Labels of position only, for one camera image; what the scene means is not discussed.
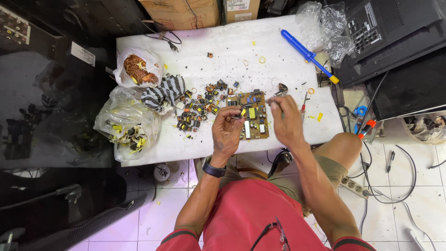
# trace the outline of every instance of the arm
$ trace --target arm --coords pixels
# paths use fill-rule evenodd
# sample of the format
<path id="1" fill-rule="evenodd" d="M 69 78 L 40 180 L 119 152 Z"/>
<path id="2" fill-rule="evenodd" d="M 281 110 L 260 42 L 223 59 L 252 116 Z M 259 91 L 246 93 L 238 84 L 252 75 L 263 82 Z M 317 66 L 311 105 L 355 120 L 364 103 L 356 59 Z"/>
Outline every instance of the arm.
<path id="1" fill-rule="evenodd" d="M 335 192 L 303 136 L 302 120 L 291 96 L 268 100 L 277 139 L 290 150 L 300 171 L 305 203 L 325 232 L 330 244 L 345 236 L 361 238 L 353 214 Z"/>
<path id="2" fill-rule="evenodd" d="M 215 168 L 224 168 L 229 157 L 239 147 L 239 137 L 243 128 L 244 117 L 235 120 L 231 116 L 240 114 L 240 112 L 241 107 L 228 106 L 221 108 L 215 117 L 215 122 L 212 125 L 214 153 L 209 163 Z M 204 173 L 181 209 L 174 230 L 189 229 L 199 237 L 214 205 L 219 185 L 220 178 Z"/>

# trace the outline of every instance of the knee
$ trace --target knee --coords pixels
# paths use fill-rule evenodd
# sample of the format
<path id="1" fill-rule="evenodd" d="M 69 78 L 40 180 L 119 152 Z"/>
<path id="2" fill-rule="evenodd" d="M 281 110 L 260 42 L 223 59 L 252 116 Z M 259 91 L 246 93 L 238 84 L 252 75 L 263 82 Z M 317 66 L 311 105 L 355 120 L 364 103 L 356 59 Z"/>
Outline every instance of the knee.
<path id="1" fill-rule="evenodd" d="M 362 140 L 353 133 L 339 133 L 336 134 L 332 141 L 335 141 L 342 148 L 348 149 L 352 152 L 361 152 Z"/>

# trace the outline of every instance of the power strip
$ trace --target power strip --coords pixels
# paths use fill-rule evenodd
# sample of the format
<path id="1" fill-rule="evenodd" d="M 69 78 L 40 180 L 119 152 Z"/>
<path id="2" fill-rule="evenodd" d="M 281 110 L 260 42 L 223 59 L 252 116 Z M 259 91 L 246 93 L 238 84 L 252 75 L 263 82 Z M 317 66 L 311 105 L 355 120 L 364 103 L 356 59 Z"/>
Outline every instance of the power strip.
<path id="1" fill-rule="evenodd" d="M 349 177 L 343 177 L 341 179 L 341 186 L 347 188 L 348 190 L 355 193 L 357 196 L 364 199 L 368 199 L 369 196 L 372 194 L 366 187 L 363 187 L 360 184 L 354 182 Z"/>

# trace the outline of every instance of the man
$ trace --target man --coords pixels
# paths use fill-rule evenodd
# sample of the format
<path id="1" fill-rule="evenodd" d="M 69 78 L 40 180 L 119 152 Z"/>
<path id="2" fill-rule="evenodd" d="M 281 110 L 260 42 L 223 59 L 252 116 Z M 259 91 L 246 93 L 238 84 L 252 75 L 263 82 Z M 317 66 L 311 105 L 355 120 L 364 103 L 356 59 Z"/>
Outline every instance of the man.
<path id="1" fill-rule="evenodd" d="M 375 250 L 361 240 L 352 213 L 335 191 L 358 158 L 361 140 L 341 133 L 311 150 L 293 98 L 273 97 L 268 103 L 276 137 L 291 151 L 294 161 L 286 168 L 278 166 L 267 181 L 243 180 L 227 164 L 238 148 L 244 125 L 244 118 L 231 117 L 240 114 L 241 108 L 220 109 L 212 126 L 214 153 L 203 167 L 197 166 L 198 185 L 181 209 L 174 232 L 157 250 L 199 251 L 202 233 L 205 251 Z M 310 209 L 332 249 L 323 245 L 304 220 Z"/>

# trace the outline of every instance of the khaki shorts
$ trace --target khaki shorts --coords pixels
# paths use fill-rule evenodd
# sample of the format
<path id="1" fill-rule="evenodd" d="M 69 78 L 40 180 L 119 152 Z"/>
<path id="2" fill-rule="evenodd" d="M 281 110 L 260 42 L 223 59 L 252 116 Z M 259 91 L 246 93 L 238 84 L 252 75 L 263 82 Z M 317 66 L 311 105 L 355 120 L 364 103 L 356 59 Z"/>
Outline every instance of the khaki shorts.
<path id="1" fill-rule="evenodd" d="M 341 184 L 341 179 L 347 175 L 348 170 L 343 167 L 338 162 L 331 160 L 327 157 L 314 155 L 314 158 L 321 166 L 322 170 L 327 175 L 333 187 L 338 187 Z M 198 180 L 203 177 L 204 171 L 202 170 L 202 160 L 195 160 L 195 168 L 197 169 Z M 234 166 L 230 163 L 226 163 L 226 174 L 222 177 L 220 181 L 220 187 L 224 187 L 231 181 L 242 180 L 242 176 L 237 172 Z M 301 180 L 299 176 L 299 170 L 297 169 L 296 163 L 293 161 L 290 165 L 283 168 L 280 164 L 277 166 L 276 171 L 273 176 L 271 176 L 267 181 L 276 185 L 280 190 L 284 191 L 292 199 L 296 200 L 302 205 L 302 211 L 305 216 L 311 214 L 311 209 L 305 205 L 305 197 L 303 194 Z"/>

